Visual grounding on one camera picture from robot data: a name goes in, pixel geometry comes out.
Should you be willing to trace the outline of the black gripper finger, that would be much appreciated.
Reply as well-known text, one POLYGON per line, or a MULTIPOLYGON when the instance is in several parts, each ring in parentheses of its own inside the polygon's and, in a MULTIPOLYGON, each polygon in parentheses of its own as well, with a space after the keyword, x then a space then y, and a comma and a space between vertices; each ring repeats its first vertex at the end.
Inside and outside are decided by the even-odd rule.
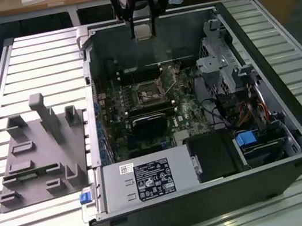
POLYGON ((167 0, 148 0, 150 9, 150 22, 152 25, 153 36, 156 36, 155 20, 158 16, 163 14, 167 7, 167 0))
POLYGON ((130 27, 131 38, 135 39, 134 23, 133 23, 133 4, 129 0, 110 0, 114 9, 116 18, 124 21, 130 27))

